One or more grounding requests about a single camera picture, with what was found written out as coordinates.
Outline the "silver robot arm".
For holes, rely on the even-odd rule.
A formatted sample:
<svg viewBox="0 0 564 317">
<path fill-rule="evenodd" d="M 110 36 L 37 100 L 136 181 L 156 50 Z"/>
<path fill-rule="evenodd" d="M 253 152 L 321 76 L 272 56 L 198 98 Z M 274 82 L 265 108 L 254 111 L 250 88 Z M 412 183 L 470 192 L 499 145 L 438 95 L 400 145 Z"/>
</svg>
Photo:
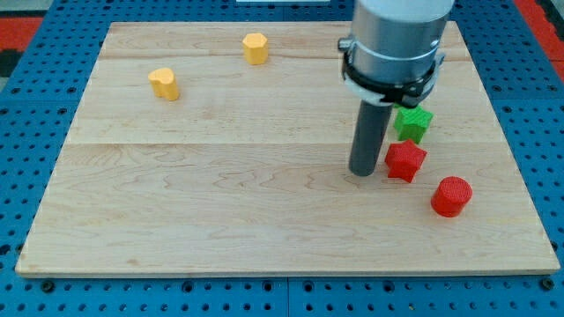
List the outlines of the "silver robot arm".
<svg viewBox="0 0 564 317">
<path fill-rule="evenodd" d="M 416 107 L 434 89 L 453 0 L 356 0 L 338 40 L 345 86 L 377 107 Z"/>
</svg>

